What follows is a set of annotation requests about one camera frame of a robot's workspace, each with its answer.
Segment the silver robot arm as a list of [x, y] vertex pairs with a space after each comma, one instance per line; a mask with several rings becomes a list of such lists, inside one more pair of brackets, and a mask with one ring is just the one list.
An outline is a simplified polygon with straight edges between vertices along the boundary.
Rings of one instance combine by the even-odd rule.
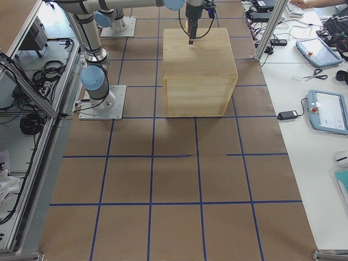
[[108, 80], [110, 57], [102, 47], [97, 21], [103, 18], [118, 19], [123, 16], [124, 8], [167, 7], [172, 11], [180, 11], [185, 7], [188, 19], [189, 44], [197, 39], [198, 21], [203, 11], [207, 11], [211, 19], [215, 18], [213, 1], [57, 1], [64, 12], [72, 16], [72, 30], [84, 50], [87, 62], [82, 69], [80, 79], [89, 95], [88, 108], [81, 111], [98, 119], [116, 119], [122, 115], [124, 99], [115, 95], [116, 90], [126, 91], [125, 86], [111, 86]]

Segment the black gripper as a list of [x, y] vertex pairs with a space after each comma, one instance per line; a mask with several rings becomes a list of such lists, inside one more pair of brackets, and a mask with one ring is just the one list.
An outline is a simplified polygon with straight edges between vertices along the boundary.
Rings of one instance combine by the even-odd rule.
[[209, 0], [187, 0], [185, 16], [188, 18], [189, 44], [193, 45], [197, 34], [197, 20], [202, 17], [203, 10], [208, 12], [209, 18], [215, 17], [215, 2]]

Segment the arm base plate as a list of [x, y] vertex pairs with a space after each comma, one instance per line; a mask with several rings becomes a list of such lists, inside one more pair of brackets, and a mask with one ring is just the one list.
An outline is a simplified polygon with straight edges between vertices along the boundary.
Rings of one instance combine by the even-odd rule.
[[83, 103], [78, 118], [80, 120], [121, 120], [125, 96], [125, 85], [110, 85], [106, 99], [96, 107], [93, 106], [99, 104], [100, 101], [92, 99]]
[[136, 17], [124, 16], [119, 20], [114, 20], [110, 27], [103, 28], [102, 38], [132, 38], [135, 34]]

